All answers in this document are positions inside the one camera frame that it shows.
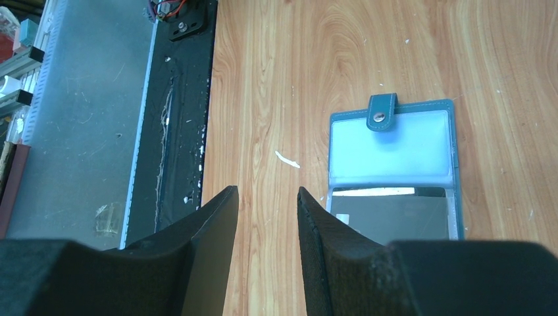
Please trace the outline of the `blue leather card holder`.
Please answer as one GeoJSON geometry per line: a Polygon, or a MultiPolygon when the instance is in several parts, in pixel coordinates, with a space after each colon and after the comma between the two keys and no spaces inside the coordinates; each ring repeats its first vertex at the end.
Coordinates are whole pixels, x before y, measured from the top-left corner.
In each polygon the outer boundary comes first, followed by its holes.
{"type": "Polygon", "coordinates": [[[331,115],[327,211],[335,189],[387,187],[443,188],[448,240],[465,237],[452,100],[402,104],[395,93],[378,94],[366,109],[331,115]]]}

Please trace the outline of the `black VIP card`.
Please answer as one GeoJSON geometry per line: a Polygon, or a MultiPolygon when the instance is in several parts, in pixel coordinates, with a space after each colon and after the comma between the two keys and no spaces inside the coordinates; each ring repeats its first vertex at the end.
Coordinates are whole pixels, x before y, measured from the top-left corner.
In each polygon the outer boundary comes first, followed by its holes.
{"type": "Polygon", "coordinates": [[[449,202],[439,187],[338,188],[332,192],[330,212],[382,245],[451,237],[449,202]]]}

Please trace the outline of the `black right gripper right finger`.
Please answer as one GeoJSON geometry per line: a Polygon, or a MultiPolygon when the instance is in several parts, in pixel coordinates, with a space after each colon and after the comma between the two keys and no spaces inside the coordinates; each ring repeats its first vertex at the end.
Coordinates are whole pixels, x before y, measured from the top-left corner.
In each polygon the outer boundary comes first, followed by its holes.
{"type": "Polygon", "coordinates": [[[556,315],[557,258],[518,241],[385,246],[297,195],[308,315],[556,315]]]}

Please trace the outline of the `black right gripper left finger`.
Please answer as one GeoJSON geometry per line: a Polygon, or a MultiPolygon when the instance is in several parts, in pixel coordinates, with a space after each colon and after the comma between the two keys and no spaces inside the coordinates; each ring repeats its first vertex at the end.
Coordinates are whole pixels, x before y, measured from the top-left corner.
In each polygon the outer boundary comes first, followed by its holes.
{"type": "Polygon", "coordinates": [[[121,250],[3,240],[1,314],[222,315],[238,211],[238,189],[228,186],[121,250]]]}

